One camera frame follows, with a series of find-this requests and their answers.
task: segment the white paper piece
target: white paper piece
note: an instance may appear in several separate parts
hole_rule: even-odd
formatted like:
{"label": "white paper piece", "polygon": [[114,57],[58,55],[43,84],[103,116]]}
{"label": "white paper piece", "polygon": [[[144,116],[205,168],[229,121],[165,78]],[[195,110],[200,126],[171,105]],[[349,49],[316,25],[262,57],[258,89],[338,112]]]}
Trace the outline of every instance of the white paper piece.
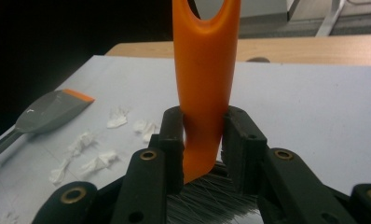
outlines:
{"label": "white paper piece", "polygon": [[97,158],[81,166],[81,175],[87,176],[95,171],[107,168],[116,158],[117,153],[114,150],[100,154]]}
{"label": "white paper piece", "polygon": [[68,147],[72,157],[80,155],[81,151],[88,147],[95,139],[95,136],[90,132],[80,134],[76,140]]}
{"label": "white paper piece", "polygon": [[142,138],[145,143],[150,142],[151,135],[153,135],[153,133],[155,132],[156,127],[157,125],[155,123],[145,119],[137,120],[133,124],[133,130],[137,133],[142,134]]}
{"label": "white paper piece", "polygon": [[49,181],[53,184],[60,184],[64,179],[64,172],[69,165],[71,158],[67,158],[63,160],[62,164],[58,169],[51,171],[51,176],[49,177]]}
{"label": "white paper piece", "polygon": [[113,108],[110,111],[110,119],[107,121],[107,128],[114,129],[121,125],[126,124],[128,110],[121,109],[120,107]]}
{"label": "white paper piece", "polygon": [[18,222],[18,215],[7,212],[0,218],[0,224],[16,224]]}

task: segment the orange tip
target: orange tip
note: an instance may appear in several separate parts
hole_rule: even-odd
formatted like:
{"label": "orange tip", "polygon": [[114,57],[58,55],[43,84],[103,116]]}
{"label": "orange tip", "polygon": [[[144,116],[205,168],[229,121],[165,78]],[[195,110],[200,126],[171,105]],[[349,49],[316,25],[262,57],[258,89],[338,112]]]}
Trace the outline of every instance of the orange tip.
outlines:
{"label": "orange tip", "polygon": [[69,94],[69,95],[72,95],[82,101],[85,101],[85,102],[89,102],[89,103],[92,103],[95,101],[95,99],[93,99],[92,97],[89,97],[81,92],[78,92],[78,91],[72,91],[72,90],[69,90],[69,89],[64,89],[63,92]]}

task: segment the floor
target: floor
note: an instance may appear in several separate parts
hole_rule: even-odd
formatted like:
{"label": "floor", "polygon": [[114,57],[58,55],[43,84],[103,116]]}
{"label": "floor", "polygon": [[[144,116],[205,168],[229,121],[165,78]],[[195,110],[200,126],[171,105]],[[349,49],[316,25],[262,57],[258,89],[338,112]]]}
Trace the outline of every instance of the floor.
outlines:
{"label": "floor", "polygon": [[[166,7],[142,0],[129,6],[119,0],[0,1],[0,134],[91,55],[121,42],[171,40],[170,1],[160,1]],[[330,5],[299,0],[289,21],[242,18],[240,38],[315,36]],[[331,35],[358,34],[371,34],[371,0],[347,0]]]}

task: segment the gray floor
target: gray floor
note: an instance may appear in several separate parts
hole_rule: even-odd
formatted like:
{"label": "gray floor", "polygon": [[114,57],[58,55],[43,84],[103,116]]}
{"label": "gray floor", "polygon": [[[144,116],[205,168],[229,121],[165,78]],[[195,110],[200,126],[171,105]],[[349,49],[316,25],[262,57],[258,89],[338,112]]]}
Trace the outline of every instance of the gray floor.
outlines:
{"label": "gray floor", "polygon": [[[316,36],[331,3],[295,1],[294,12],[287,21],[275,16],[241,18],[240,38]],[[371,34],[371,0],[347,0],[330,35],[367,34]]]}

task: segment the wooden surface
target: wooden surface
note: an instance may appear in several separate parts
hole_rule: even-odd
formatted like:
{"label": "wooden surface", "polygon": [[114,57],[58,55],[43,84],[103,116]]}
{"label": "wooden surface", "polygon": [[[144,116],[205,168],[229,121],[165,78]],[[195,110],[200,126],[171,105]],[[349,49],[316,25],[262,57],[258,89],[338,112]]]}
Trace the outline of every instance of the wooden surface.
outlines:
{"label": "wooden surface", "polygon": [[[172,42],[123,43],[107,56],[172,58]],[[264,57],[272,63],[371,65],[371,35],[240,39],[238,61]]]}

